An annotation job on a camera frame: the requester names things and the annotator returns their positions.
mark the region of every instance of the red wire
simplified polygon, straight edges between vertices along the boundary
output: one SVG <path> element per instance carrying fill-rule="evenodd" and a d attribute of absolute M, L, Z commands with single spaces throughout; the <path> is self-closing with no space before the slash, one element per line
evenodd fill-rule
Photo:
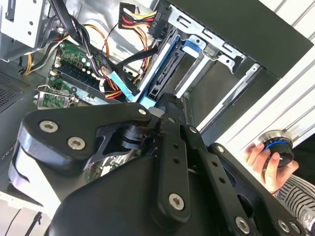
<path fill-rule="evenodd" d="M 125 16 L 123 16 L 123 20 L 128 24 L 134 24 L 134 22 L 127 20 Z"/>
<path fill-rule="evenodd" d="M 122 92 L 118 93 L 118 94 L 116 94 L 116 95 L 114 95 L 112 97 L 108 97 L 107 99 L 113 99 L 113 98 L 119 97 L 120 95 L 122 95 Z"/>

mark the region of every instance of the metal panel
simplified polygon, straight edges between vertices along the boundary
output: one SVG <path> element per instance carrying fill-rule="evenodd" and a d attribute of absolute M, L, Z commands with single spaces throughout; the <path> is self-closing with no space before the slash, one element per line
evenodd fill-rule
<path fill-rule="evenodd" d="M 40 208 L 36 202 L 14 189 L 8 178 L 13 144 L 21 120 L 28 112 L 36 110 L 33 104 L 35 88 L 44 80 L 37 74 L 18 76 L 17 72 L 20 69 L 21 67 L 13 62 L 0 61 L 0 101 L 5 100 L 0 107 L 0 199 L 15 199 L 22 206 L 38 210 Z"/>
<path fill-rule="evenodd" d="M 220 62 L 215 63 L 208 70 L 189 95 L 196 127 L 203 122 L 205 117 L 211 113 L 238 82 L 239 79 Z"/>
<path fill-rule="evenodd" d="M 259 1 L 170 2 L 280 78 L 312 47 Z"/>
<path fill-rule="evenodd" d="M 239 119 L 278 81 L 278 77 L 265 69 L 260 71 L 255 79 L 236 97 L 223 111 L 201 130 L 206 145 L 214 143 L 234 122 Z"/>
<path fill-rule="evenodd" d="M 274 129 L 288 130 L 293 146 L 315 132 L 315 47 L 313 47 L 272 89 L 236 121 L 217 142 L 234 156 L 260 134 Z"/>
<path fill-rule="evenodd" d="M 16 101 L 30 85 L 0 71 L 0 113 Z"/>
<path fill-rule="evenodd" d="M 36 109 L 32 102 L 35 88 L 44 79 L 36 74 L 17 76 L 19 69 L 13 62 L 0 61 L 0 155 L 14 143 L 22 118 L 30 108 Z"/>
<path fill-rule="evenodd" d="M 2 1 L 0 32 L 25 45 L 34 48 L 37 45 L 41 29 L 46 0 L 16 0 L 13 6 L 14 16 L 8 19 L 7 12 L 12 8 L 11 1 Z"/>

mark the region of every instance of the green circuit board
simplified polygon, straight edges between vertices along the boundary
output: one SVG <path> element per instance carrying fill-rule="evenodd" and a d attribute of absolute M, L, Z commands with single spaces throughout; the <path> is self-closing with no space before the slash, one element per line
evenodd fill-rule
<path fill-rule="evenodd" d="M 63 43 L 60 48 L 61 60 L 84 71 L 93 71 L 89 59 L 84 51 L 72 43 Z"/>
<path fill-rule="evenodd" d="M 70 101 L 69 96 L 75 97 L 75 92 L 60 78 L 50 77 L 46 87 L 41 87 L 38 96 L 42 96 L 39 109 L 65 108 L 70 104 L 78 106 L 78 102 Z"/>

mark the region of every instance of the black plastic part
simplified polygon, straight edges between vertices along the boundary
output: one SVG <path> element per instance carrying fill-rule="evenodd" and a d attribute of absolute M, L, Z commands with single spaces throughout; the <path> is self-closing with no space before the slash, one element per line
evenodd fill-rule
<path fill-rule="evenodd" d="M 311 41 L 257 0 L 169 2 L 279 78 L 313 46 Z"/>
<path fill-rule="evenodd" d="M 186 123 L 184 105 L 175 95 L 165 93 L 157 101 L 155 107 L 165 111 L 169 116 L 177 118 L 180 123 Z"/>
<path fill-rule="evenodd" d="M 194 214 L 175 232 L 165 232 L 151 216 L 152 183 L 156 158 L 143 156 L 127 162 L 69 195 L 50 225 L 50 236 L 209 236 L 217 235 L 208 209 L 209 188 L 189 173 L 189 192 Z"/>
<path fill-rule="evenodd" d="M 270 157 L 267 160 L 269 162 L 271 156 L 277 152 L 280 155 L 280 162 L 278 168 L 286 166 L 294 159 L 294 153 L 292 152 L 292 141 L 288 138 L 277 137 L 273 139 L 269 139 L 264 143 L 265 148 L 270 149 Z"/>
<path fill-rule="evenodd" d="M 217 143 L 211 144 L 208 147 L 208 151 L 215 153 L 219 157 L 225 171 L 235 179 L 235 193 L 242 195 L 249 201 L 253 210 L 253 218 L 251 220 L 255 222 L 261 235 L 288 235 L 280 228 L 278 224 L 279 219 L 283 220 L 287 225 L 290 225 L 289 222 L 292 221 L 302 229 L 295 217 L 288 214 L 281 203 L 227 149 L 221 146 L 224 150 L 224 153 L 222 153 L 218 151 L 217 146 L 221 145 Z M 305 236 L 306 233 L 303 231 L 299 234 L 295 230 L 290 230 L 289 235 Z"/>
<path fill-rule="evenodd" d="M 157 7 L 157 14 L 154 17 L 154 20 L 151 23 L 151 26 L 148 30 L 153 38 L 161 38 L 164 28 L 166 27 L 168 18 L 171 14 L 171 9 L 169 9 L 169 3 L 165 0 L 160 0 Z"/>
<path fill-rule="evenodd" d="M 156 182 L 153 184 L 151 214 L 155 223 L 166 231 L 179 229 L 191 216 L 186 145 L 180 136 L 178 120 L 168 114 L 163 115 L 157 138 Z M 185 207 L 182 210 L 176 210 L 169 203 L 172 193 L 183 199 Z"/>
<path fill-rule="evenodd" d="M 154 76 L 154 79 L 151 82 L 151 86 L 147 93 L 149 98 L 157 100 L 157 98 L 161 96 L 160 92 L 178 68 L 179 63 L 181 62 L 185 54 L 186 53 L 182 51 L 182 42 L 177 42 L 175 47 L 172 49 L 169 56 L 166 58 L 163 65 L 161 66 L 161 68 L 163 69 L 160 69 L 158 73 Z"/>
<path fill-rule="evenodd" d="M 118 28 L 119 29 L 125 29 L 125 30 L 133 30 L 133 29 L 130 29 L 130 28 L 124 28 L 122 26 L 122 24 L 124 23 L 123 22 L 124 8 L 128 9 L 132 13 L 135 13 L 135 11 L 136 11 L 136 5 L 125 3 L 125 2 L 121 2 L 119 4 Z"/>
<path fill-rule="evenodd" d="M 44 120 L 55 122 L 59 129 L 54 133 L 42 131 L 39 124 Z M 34 159 L 70 176 L 81 173 L 97 153 L 96 138 L 106 137 L 108 142 L 119 128 L 132 124 L 146 125 L 150 120 L 149 111 L 138 103 L 35 111 L 23 119 L 18 142 Z M 84 139 L 85 148 L 71 149 L 67 144 L 71 137 Z"/>

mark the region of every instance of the cable bundle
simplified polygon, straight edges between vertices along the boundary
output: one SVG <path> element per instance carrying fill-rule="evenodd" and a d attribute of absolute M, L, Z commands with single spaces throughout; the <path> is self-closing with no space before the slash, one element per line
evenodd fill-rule
<path fill-rule="evenodd" d="M 116 71 L 116 72 L 121 71 L 122 67 L 124 65 L 131 63 L 135 60 L 143 59 L 143 63 L 141 66 L 141 70 L 143 71 L 143 73 L 140 73 L 137 77 L 133 78 L 133 80 L 131 82 L 129 82 L 129 80 L 126 81 L 126 78 L 125 78 L 125 82 L 127 82 L 127 84 L 131 83 L 129 86 L 133 87 L 144 76 L 145 72 L 147 71 L 147 69 L 149 67 L 149 63 L 150 63 L 149 57 L 152 56 L 154 53 L 156 53 L 157 49 L 154 49 L 154 50 L 150 49 L 150 47 L 148 46 L 147 36 L 144 33 L 144 31 L 140 28 L 140 26 L 149 27 L 157 12 L 154 12 L 154 13 L 151 13 L 148 15 L 137 15 L 137 14 L 133 14 L 133 13 L 130 13 L 130 14 L 125 13 L 124 14 L 124 17 L 123 17 L 124 29 L 133 29 L 137 33 L 137 35 L 141 39 L 141 42 L 144 46 L 144 51 L 139 52 L 139 53 L 125 59 L 124 61 L 120 62 L 119 64 L 115 65 L 109 59 L 109 46 L 108 46 L 107 38 L 108 38 L 109 34 L 112 32 L 112 30 L 114 30 L 114 28 L 117 25 L 115 25 L 110 30 L 108 36 L 105 37 L 105 35 L 96 26 L 93 26 L 90 24 L 83 26 L 83 25 L 79 24 L 78 21 L 68 13 L 67 8 L 66 8 L 63 0 L 49 0 L 49 2 L 50 2 L 51 7 L 54 10 L 56 15 L 51 19 L 51 21 L 49 22 L 49 24 L 47 26 L 47 29 L 45 31 L 45 37 L 44 37 L 45 42 L 43 44 L 46 44 L 46 42 L 48 41 L 49 31 L 51 31 L 52 25 L 56 21 L 57 18 L 60 20 L 63 27 L 66 29 L 66 35 L 55 39 L 55 42 L 51 43 L 48 46 L 44 57 L 42 58 L 42 60 L 38 64 L 32 66 L 33 55 L 29 55 L 28 56 L 28 58 L 29 58 L 28 65 L 27 65 L 26 69 L 21 72 L 21 74 L 29 75 L 30 73 L 42 68 L 47 63 L 47 61 L 49 60 L 49 58 L 53 54 L 54 50 L 65 39 L 67 39 L 68 37 L 71 37 L 79 45 L 84 47 L 84 49 L 87 53 L 86 56 L 91 63 L 91 67 L 93 69 L 93 72 L 100 79 L 100 91 L 105 92 L 104 86 L 103 86 L 105 81 L 108 83 L 108 85 L 113 90 L 113 92 L 110 92 L 109 94 L 105 95 L 106 99 L 113 99 L 113 98 L 116 98 L 122 94 L 122 92 L 120 91 L 118 86 L 111 79 L 109 79 L 106 75 L 112 73 L 113 71 Z M 86 28 L 92 28 L 92 29 L 96 30 L 100 34 L 102 39 L 104 40 L 104 46 L 103 46 L 101 51 L 96 49 L 93 45 L 91 45 L 90 36 L 89 36 Z M 103 73 L 103 70 L 102 70 L 103 66 L 106 67 L 106 74 Z"/>

